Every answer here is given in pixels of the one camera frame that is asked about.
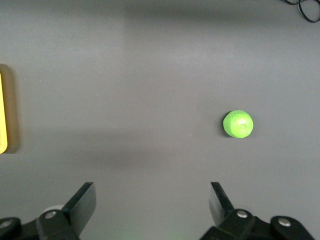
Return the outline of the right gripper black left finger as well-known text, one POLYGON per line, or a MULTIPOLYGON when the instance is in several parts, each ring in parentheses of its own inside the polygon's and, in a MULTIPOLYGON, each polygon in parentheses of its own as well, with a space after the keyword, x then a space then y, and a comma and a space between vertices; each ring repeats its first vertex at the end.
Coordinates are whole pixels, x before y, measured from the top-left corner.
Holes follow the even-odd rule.
POLYGON ((0 219, 2 240, 78 240, 97 204, 93 182, 84 183, 63 206, 52 206, 22 224, 18 217, 0 219))

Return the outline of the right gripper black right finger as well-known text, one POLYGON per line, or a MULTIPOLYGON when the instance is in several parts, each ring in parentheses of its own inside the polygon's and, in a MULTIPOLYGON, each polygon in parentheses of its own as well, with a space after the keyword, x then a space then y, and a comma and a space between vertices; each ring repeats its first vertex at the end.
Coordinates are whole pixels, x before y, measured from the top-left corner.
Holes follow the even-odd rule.
POLYGON ((242 208, 235 208, 219 182, 211 182, 209 209, 214 221, 201 240, 313 240, 296 219, 276 215, 265 222, 242 208))

